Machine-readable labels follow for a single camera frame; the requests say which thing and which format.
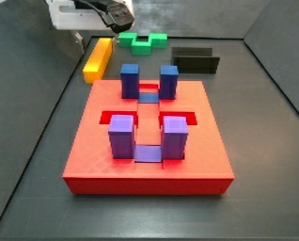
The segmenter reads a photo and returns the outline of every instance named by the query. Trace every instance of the red platform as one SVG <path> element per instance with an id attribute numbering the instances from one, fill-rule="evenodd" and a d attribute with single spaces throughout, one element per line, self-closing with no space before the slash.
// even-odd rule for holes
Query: red platform
<path id="1" fill-rule="evenodd" d="M 157 84 L 159 81 L 140 81 L 140 83 Z M 100 80 L 93 83 L 63 173 L 72 192 L 76 194 L 223 194 L 234 181 L 234 172 L 203 83 L 199 81 L 179 81 L 176 100 L 160 101 L 159 105 L 160 118 L 175 113 L 187 117 L 188 138 L 184 159 L 163 160 L 161 163 L 135 163 L 133 159 L 112 158 L 108 113 L 135 115 L 137 112 L 136 121 L 139 119 L 139 123 L 145 124 L 145 121 L 141 122 L 144 115 L 147 121 L 151 119 L 151 126 L 155 126 L 153 118 L 145 114 L 144 105 L 139 105 L 137 100 L 121 99 L 119 80 Z M 160 131 L 159 117 L 159 130 L 153 132 L 151 128 L 147 132 L 143 126 L 139 128 L 140 134 L 148 135 L 139 137 L 141 144 L 145 144 L 145 141 L 156 142 Z"/>

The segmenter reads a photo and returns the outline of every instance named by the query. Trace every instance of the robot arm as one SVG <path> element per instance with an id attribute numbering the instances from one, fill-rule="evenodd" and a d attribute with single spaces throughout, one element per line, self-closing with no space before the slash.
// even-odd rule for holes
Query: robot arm
<path id="1" fill-rule="evenodd" d="M 68 30 L 127 31 L 135 21 L 132 0 L 47 0 L 53 26 Z"/>

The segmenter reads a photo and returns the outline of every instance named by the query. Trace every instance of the purple cube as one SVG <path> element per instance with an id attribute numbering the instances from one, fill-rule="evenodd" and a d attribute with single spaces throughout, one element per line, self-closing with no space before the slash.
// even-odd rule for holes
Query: purple cube
<path id="1" fill-rule="evenodd" d="M 115 159 L 135 158 L 135 124 L 133 116 L 113 115 L 108 135 Z"/>
<path id="2" fill-rule="evenodd" d="M 163 118 L 161 158 L 183 159 L 184 146 L 188 135 L 186 117 Z"/>

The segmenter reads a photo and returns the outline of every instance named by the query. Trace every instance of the gray floor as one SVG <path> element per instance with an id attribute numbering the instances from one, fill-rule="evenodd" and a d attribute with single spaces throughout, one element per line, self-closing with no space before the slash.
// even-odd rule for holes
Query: gray floor
<path id="1" fill-rule="evenodd" d="M 0 216 L 81 56 L 48 14 L 41 1 L 0 5 Z"/>
<path id="2" fill-rule="evenodd" d="M 60 175 L 91 89 L 80 66 L 1 219 L 0 238 L 299 237 L 299 116 L 244 43 L 169 40 L 151 56 L 117 48 L 105 77 L 117 77 L 120 64 L 135 62 L 141 78 L 157 78 L 172 46 L 212 46 L 222 57 L 216 75 L 182 78 L 202 78 L 207 90 L 236 174 L 227 193 L 71 194 Z"/>

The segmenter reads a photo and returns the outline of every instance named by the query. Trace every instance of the gray table surface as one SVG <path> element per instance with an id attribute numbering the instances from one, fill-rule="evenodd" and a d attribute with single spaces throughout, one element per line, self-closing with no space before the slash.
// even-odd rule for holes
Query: gray table surface
<path id="1" fill-rule="evenodd" d="M 88 54 L 96 40 L 92 40 Z M 222 196 L 75 196 L 61 180 L 91 86 L 83 59 L 0 222 L 0 238 L 299 237 L 299 116 L 240 40 L 169 40 L 151 56 L 116 48 L 105 78 L 121 63 L 159 78 L 172 46 L 214 47 L 207 91 L 236 180 Z"/>

